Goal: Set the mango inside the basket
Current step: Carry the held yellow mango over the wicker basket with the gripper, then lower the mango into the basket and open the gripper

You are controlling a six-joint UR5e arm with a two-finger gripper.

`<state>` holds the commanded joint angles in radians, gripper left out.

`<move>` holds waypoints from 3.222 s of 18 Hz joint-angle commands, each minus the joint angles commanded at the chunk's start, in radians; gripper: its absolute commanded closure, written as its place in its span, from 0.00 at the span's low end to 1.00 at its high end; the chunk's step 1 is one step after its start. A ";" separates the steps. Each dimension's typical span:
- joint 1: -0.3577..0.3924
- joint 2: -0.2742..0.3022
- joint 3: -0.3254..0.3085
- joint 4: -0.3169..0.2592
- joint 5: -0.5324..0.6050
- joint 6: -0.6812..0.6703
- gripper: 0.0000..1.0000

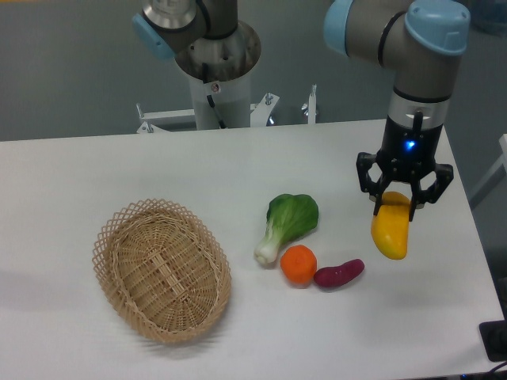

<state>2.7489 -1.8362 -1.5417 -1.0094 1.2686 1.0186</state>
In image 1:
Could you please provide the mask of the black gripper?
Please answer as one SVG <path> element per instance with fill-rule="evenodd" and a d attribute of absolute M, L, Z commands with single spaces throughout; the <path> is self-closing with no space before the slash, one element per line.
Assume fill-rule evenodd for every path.
<path fill-rule="evenodd" d="M 383 141 L 376 154 L 360 152 L 356 159 L 356 171 L 360 190 L 369 194 L 375 202 L 373 215 L 377 216 L 383 205 L 383 194 L 392 181 L 410 182 L 411 200 L 409 221 L 415 212 L 427 203 L 435 204 L 453 181 L 453 166 L 436 164 L 435 154 L 443 126 L 414 131 L 387 118 Z M 379 179 L 374 181 L 369 172 L 373 165 L 380 169 Z M 421 179 L 435 173 L 435 181 L 421 188 Z"/>

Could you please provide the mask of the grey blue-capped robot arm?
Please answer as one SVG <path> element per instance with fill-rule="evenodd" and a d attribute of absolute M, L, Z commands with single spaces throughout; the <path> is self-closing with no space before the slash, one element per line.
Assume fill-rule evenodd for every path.
<path fill-rule="evenodd" d="M 453 169 L 435 160 L 471 15 L 454 1 L 335 1 L 323 22 L 326 45 L 395 72 L 382 145 L 356 160 L 360 189 L 380 210 L 393 182 L 410 186 L 410 212 L 435 203 Z M 193 88 L 199 129 L 250 127 L 250 74 L 257 33 L 235 1 L 145 1 L 135 33 L 159 59 L 172 59 Z"/>

